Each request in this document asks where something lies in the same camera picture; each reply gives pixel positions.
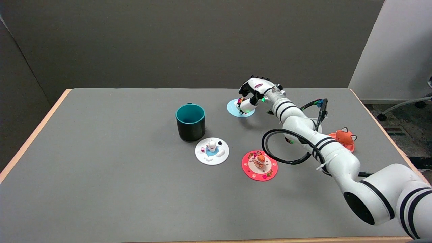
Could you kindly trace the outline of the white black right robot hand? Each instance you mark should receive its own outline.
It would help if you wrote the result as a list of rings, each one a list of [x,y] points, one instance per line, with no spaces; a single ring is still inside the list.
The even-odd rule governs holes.
[[[271,93],[280,94],[280,84],[272,83],[268,78],[251,76],[239,88],[239,95],[236,103],[236,108],[240,115],[249,114],[255,110],[258,103],[265,103]]]

